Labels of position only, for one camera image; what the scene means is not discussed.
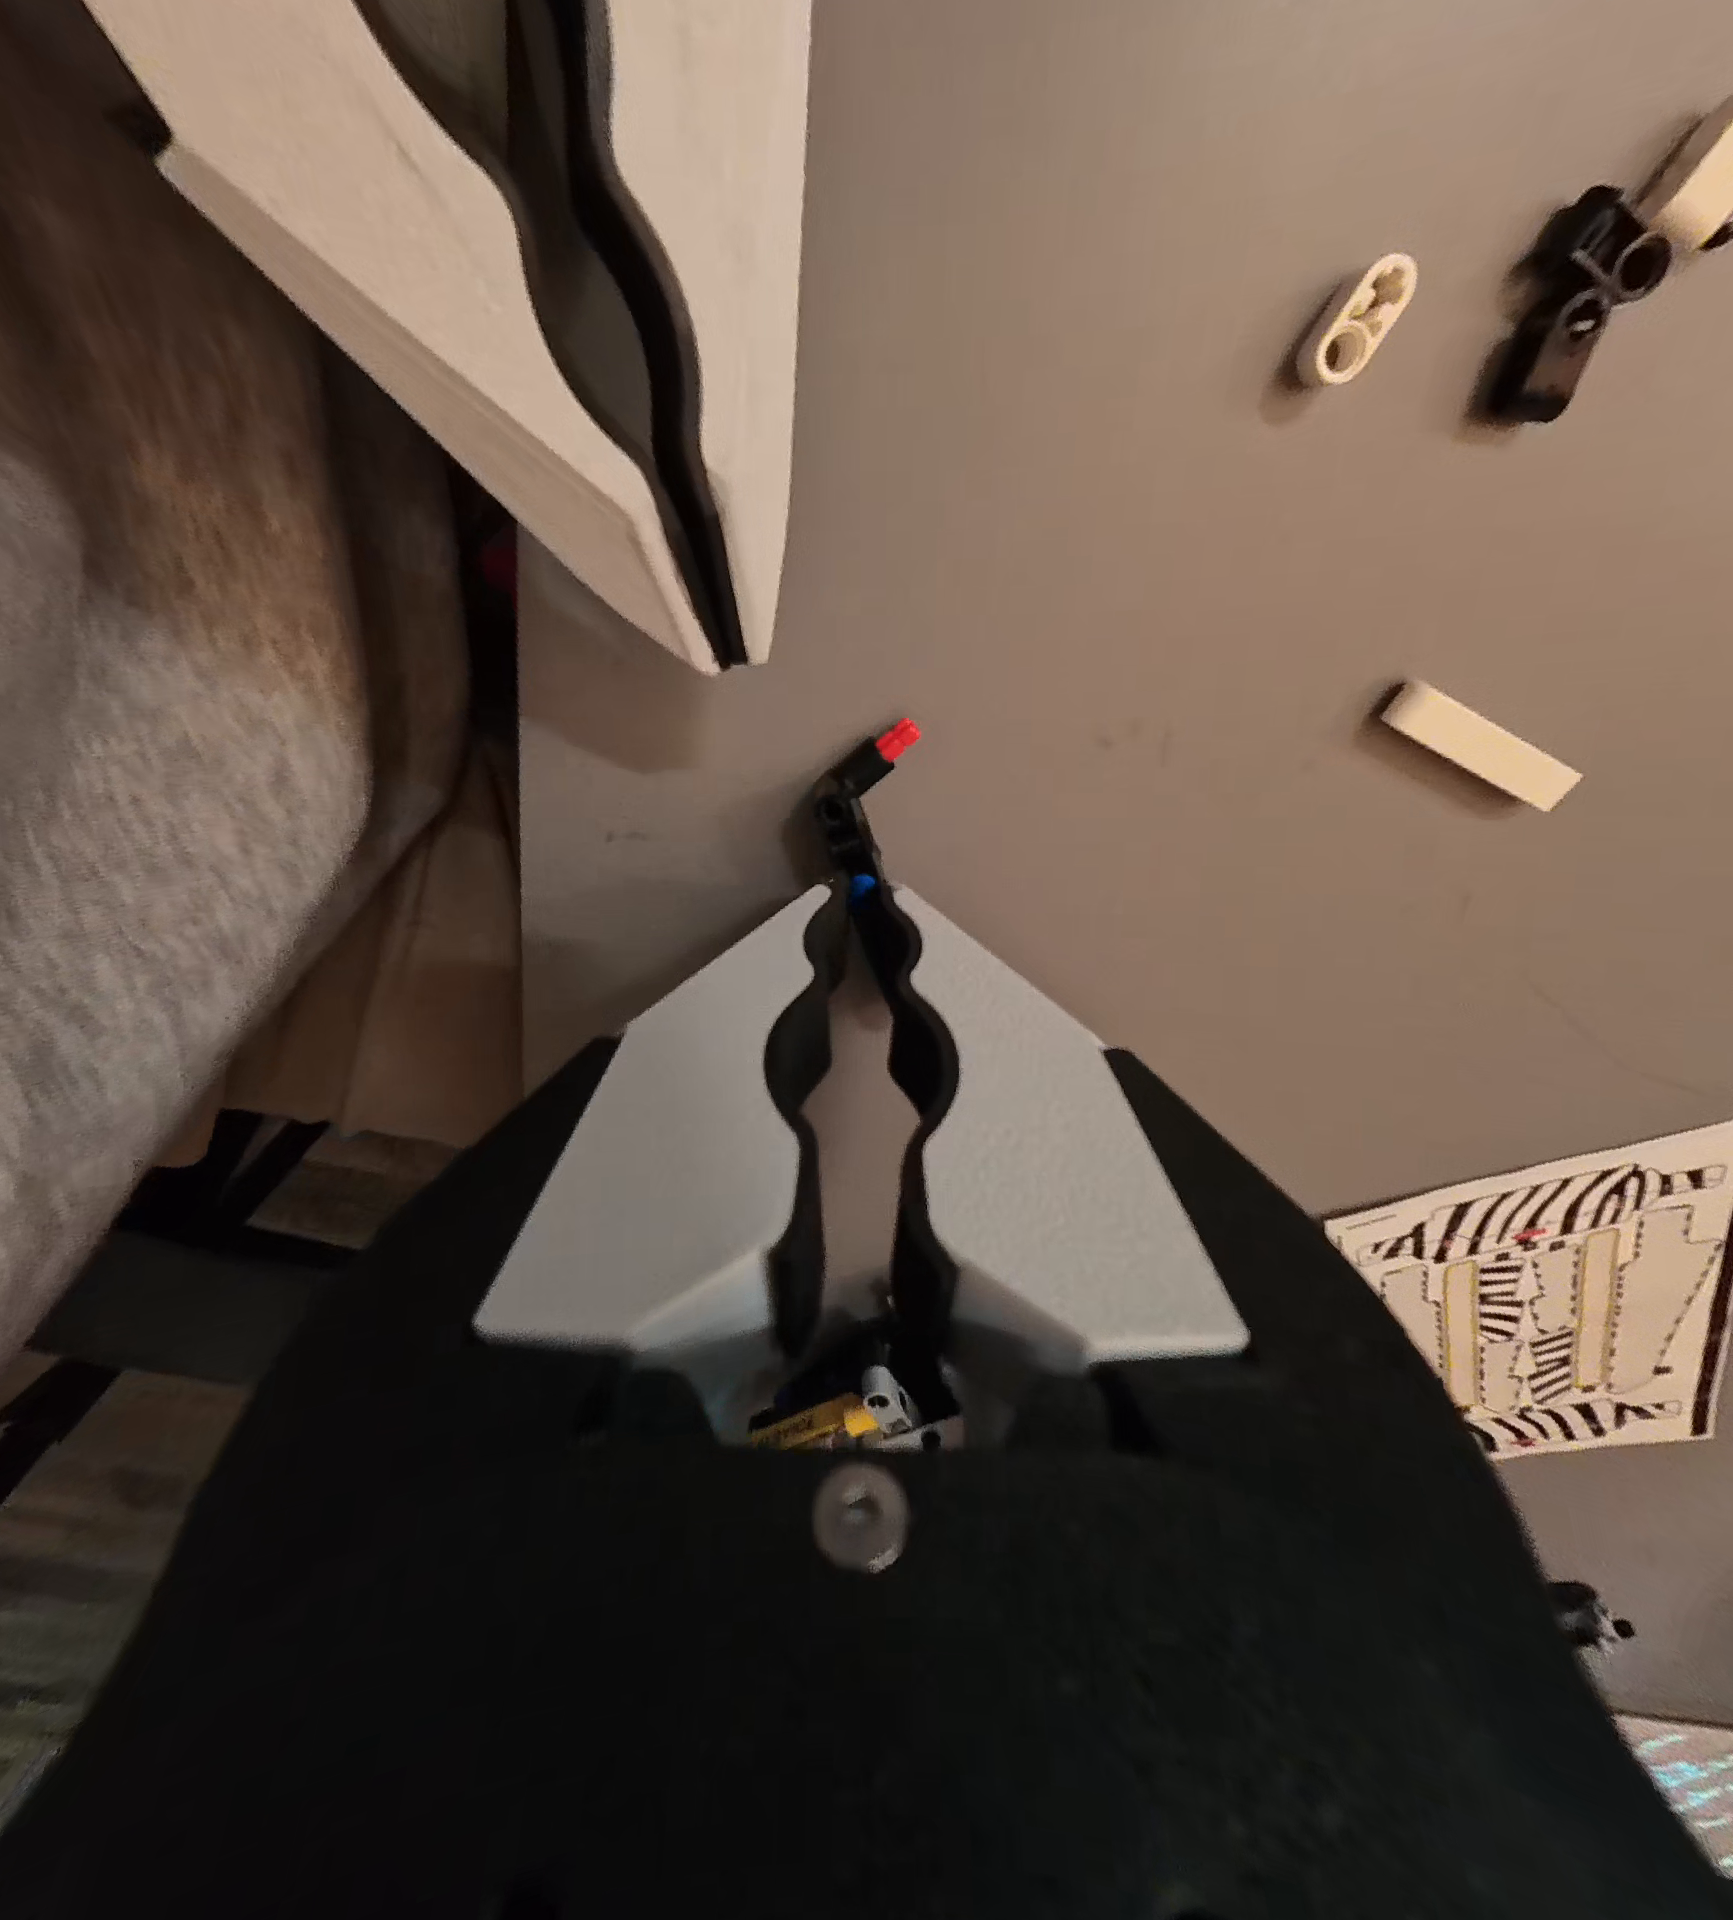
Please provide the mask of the white rounded lego piece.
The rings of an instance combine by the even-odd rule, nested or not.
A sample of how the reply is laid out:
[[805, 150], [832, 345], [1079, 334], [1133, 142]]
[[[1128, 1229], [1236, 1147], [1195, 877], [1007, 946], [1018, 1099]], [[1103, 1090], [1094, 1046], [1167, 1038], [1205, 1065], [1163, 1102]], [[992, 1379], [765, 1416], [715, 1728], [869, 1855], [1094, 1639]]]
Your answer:
[[1636, 214], [1677, 252], [1698, 252], [1719, 235], [1733, 217], [1733, 96], [1669, 156]]

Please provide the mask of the zebra striped sticker sheet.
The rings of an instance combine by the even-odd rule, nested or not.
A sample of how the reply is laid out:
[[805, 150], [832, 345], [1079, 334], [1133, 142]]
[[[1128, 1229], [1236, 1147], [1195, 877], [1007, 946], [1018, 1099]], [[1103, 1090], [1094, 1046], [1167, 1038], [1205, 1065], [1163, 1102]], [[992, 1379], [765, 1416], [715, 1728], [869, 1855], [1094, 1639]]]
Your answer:
[[1496, 1465], [1715, 1432], [1733, 1119], [1336, 1213], [1326, 1230]]

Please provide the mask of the black lego assembly red pins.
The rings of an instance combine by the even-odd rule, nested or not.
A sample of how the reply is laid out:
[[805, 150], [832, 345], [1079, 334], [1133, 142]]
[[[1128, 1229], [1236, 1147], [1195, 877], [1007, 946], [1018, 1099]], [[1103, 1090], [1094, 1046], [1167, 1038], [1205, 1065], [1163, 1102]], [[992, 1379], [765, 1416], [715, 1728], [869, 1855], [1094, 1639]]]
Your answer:
[[879, 841], [867, 798], [897, 763], [922, 739], [922, 729], [902, 716], [855, 744], [815, 783], [811, 812], [834, 877], [851, 911], [883, 896], [887, 888]]

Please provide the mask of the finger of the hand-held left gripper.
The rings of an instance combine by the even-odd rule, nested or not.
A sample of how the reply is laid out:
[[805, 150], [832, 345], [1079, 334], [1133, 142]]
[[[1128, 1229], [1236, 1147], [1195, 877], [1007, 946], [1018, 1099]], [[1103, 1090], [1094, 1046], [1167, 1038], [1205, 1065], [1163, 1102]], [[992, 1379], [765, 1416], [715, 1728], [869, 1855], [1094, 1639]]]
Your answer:
[[809, 4], [555, 4], [584, 286], [568, 383], [651, 508], [662, 629], [694, 670], [773, 651], [795, 460]]
[[162, 178], [631, 629], [723, 672], [654, 492], [552, 359], [495, 180], [355, 4], [92, 3]]

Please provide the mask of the grey sweatshirt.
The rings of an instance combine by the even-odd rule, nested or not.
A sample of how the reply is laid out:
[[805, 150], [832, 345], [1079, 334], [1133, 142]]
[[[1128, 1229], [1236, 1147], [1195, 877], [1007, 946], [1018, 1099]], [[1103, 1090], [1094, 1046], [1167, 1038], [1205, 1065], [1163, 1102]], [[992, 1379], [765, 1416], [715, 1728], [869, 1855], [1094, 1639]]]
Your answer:
[[0, 4], [0, 1369], [444, 807], [438, 449]]

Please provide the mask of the white two-hole lego beam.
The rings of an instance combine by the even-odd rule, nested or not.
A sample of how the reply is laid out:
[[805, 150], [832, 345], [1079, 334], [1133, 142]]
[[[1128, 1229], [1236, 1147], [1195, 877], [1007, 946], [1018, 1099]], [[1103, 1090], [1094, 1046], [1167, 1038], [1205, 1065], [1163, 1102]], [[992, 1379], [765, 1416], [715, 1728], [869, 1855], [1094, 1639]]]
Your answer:
[[1344, 283], [1293, 353], [1293, 380], [1323, 392], [1359, 380], [1407, 314], [1419, 283], [1409, 252], [1386, 252], [1358, 281]]

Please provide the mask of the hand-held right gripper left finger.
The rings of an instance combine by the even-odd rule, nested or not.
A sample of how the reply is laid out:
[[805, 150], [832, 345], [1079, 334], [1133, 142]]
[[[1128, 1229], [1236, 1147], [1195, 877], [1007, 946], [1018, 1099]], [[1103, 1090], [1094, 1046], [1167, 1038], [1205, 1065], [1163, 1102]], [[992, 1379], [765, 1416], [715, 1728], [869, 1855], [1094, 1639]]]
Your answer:
[[476, 1332], [631, 1359], [811, 1345], [824, 1301], [821, 1150], [849, 912], [818, 882], [619, 1036]]

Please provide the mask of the zebra striped lego helicopter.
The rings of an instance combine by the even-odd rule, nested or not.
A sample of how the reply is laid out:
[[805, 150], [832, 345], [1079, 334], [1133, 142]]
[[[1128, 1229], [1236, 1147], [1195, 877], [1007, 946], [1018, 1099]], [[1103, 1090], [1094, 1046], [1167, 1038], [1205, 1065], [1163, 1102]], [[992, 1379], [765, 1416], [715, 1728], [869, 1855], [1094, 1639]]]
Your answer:
[[745, 1444], [770, 1452], [949, 1452], [964, 1409], [940, 1361], [890, 1309], [842, 1325], [769, 1404]]

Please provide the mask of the black lego connector piece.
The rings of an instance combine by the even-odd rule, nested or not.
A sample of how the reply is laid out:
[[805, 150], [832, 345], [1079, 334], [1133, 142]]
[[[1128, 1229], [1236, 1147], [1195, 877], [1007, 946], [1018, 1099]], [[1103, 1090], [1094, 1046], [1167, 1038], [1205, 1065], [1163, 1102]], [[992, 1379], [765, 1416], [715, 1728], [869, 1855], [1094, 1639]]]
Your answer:
[[1520, 304], [1483, 369], [1475, 417], [1500, 427], [1560, 421], [1609, 324], [1658, 292], [1672, 266], [1672, 243], [1618, 187], [1591, 187], [1561, 207], [1508, 276]]

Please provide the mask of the white five-hole lego beam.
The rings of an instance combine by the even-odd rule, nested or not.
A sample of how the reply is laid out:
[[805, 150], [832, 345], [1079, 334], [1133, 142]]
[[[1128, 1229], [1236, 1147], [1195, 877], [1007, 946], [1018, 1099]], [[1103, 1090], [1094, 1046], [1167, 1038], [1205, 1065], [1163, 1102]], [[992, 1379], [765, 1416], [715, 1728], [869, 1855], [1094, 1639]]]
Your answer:
[[1563, 805], [1584, 780], [1578, 769], [1436, 685], [1401, 685], [1381, 706], [1380, 725], [1513, 805], [1539, 812]]

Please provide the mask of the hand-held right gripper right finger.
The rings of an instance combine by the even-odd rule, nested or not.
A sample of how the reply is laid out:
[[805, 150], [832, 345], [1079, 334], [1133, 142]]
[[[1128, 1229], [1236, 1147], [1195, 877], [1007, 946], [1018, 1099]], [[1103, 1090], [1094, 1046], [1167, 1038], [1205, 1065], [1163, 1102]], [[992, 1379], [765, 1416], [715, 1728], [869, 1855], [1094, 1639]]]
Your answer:
[[859, 936], [916, 1115], [889, 1273], [900, 1328], [969, 1366], [1243, 1354], [1117, 1055], [907, 887], [859, 887]]

